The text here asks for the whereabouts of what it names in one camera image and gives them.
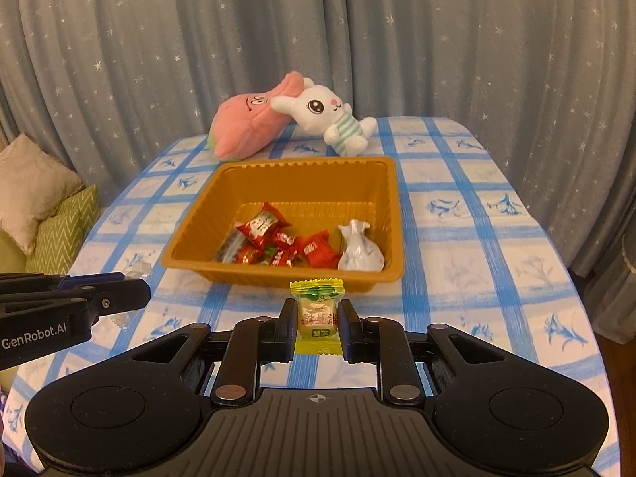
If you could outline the white bunny plush toy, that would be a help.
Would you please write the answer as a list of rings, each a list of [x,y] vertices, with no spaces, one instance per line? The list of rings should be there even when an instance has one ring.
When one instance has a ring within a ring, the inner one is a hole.
[[[297,97],[276,96],[271,108],[291,116],[305,132],[320,136],[339,156],[358,156],[368,148],[377,132],[374,117],[357,120],[353,108],[330,88],[304,78],[304,89]]]

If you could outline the red snack packet top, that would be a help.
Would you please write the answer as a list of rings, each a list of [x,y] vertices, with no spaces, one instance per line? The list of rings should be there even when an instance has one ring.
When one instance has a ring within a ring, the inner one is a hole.
[[[264,202],[261,210],[252,219],[236,226],[236,230],[259,251],[263,251],[273,236],[290,223],[276,207]]]

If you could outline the green zigzag cushion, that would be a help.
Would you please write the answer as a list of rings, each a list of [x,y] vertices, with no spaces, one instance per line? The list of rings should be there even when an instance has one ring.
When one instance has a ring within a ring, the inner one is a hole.
[[[66,198],[38,228],[35,250],[26,258],[27,272],[67,273],[100,214],[96,185]]]

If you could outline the orange plastic tray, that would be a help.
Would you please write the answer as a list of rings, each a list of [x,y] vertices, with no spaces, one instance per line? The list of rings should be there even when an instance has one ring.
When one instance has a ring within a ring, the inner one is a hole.
[[[292,235],[327,231],[330,246],[345,248],[339,231],[352,220],[368,223],[365,235],[385,257],[380,272],[224,264],[215,256],[236,225],[273,205]],[[388,156],[301,157],[228,163],[215,169],[162,254],[166,268],[191,270],[209,281],[287,287],[295,280],[339,278],[347,292],[368,292],[404,274],[397,164]]]

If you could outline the green sofa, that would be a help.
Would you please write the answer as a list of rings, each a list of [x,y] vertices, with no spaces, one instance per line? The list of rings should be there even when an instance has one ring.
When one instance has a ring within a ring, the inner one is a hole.
[[[0,231],[0,272],[1,273],[20,273],[25,271],[26,255],[17,246],[14,240],[6,235],[4,231]],[[17,374],[18,368],[13,367],[4,370],[1,373],[1,390],[9,392],[13,380]]]

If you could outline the clear black seaweed snack packet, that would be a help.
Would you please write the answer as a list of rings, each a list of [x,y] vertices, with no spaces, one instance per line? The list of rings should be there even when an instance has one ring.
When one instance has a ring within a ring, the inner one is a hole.
[[[215,254],[215,261],[223,264],[235,263],[239,251],[247,242],[248,240],[243,233],[237,229],[232,229]]]

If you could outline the grey star curtain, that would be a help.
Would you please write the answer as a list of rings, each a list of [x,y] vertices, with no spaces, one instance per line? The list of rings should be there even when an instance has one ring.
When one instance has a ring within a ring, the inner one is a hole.
[[[635,0],[1,0],[1,139],[112,199],[219,104],[300,71],[360,116],[467,126],[635,335]]]

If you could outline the red wrapper snack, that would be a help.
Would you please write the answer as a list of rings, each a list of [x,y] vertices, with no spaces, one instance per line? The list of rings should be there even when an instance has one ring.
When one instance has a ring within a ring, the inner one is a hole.
[[[337,269],[341,258],[341,254],[330,246],[329,232],[326,229],[302,237],[299,250],[312,268]]]

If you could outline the red square snack packet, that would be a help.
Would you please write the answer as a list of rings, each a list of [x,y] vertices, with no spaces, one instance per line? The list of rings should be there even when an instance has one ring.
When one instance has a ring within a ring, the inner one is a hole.
[[[297,251],[270,246],[263,251],[254,246],[243,246],[238,250],[234,262],[241,265],[265,265],[275,267],[292,267],[297,258]]]

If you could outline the silver green snack pouch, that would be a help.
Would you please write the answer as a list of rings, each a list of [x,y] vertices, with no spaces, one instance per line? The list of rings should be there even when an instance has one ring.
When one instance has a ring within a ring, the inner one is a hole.
[[[339,225],[345,241],[345,250],[339,259],[337,269],[345,271],[380,272],[385,266],[385,257],[375,242],[365,236],[371,227],[368,222],[351,220],[347,225]]]

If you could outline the yellow green candy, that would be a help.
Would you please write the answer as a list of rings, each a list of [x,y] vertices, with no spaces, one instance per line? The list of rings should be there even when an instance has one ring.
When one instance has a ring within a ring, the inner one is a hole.
[[[345,296],[342,279],[312,279],[290,283],[297,301],[297,340],[294,352],[306,355],[341,355],[337,306]]]

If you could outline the beige cushion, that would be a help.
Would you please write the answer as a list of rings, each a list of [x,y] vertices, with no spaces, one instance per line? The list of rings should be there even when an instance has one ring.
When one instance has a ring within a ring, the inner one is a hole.
[[[1,229],[26,254],[41,222],[82,190],[80,176],[21,134],[1,152]]]

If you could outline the small red candy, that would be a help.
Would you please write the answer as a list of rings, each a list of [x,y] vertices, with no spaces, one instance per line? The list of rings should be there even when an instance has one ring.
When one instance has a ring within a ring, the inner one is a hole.
[[[277,231],[277,233],[271,237],[271,241],[273,245],[280,250],[291,250],[297,246],[297,239],[284,231]]]

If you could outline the pink starfish plush toy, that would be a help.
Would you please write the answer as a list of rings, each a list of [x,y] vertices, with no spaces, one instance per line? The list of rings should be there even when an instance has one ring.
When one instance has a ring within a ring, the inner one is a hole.
[[[212,154],[219,161],[241,161],[260,152],[277,139],[291,121],[289,115],[271,107],[271,99],[297,97],[303,89],[303,76],[291,71],[269,91],[235,95],[222,102],[208,134]]]

